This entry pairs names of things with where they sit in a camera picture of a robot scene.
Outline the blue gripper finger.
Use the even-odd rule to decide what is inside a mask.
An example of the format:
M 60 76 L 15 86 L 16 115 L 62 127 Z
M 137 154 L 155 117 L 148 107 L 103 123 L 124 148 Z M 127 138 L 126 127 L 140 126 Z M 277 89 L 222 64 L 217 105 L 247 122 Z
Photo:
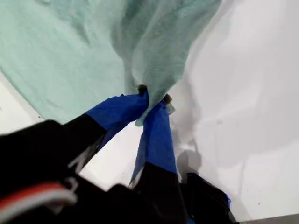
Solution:
M 149 94 L 145 85 L 137 89 L 137 94 L 108 98 L 64 124 L 71 137 L 67 156 L 74 159 L 91 148 L 92 157 L 130 122 L 140 118 L 149 106 Z
M 166 95 L 147 115 L 143 123 L 131 187 L 148 206 L 151 224 L 186 224 L 178 181 Z

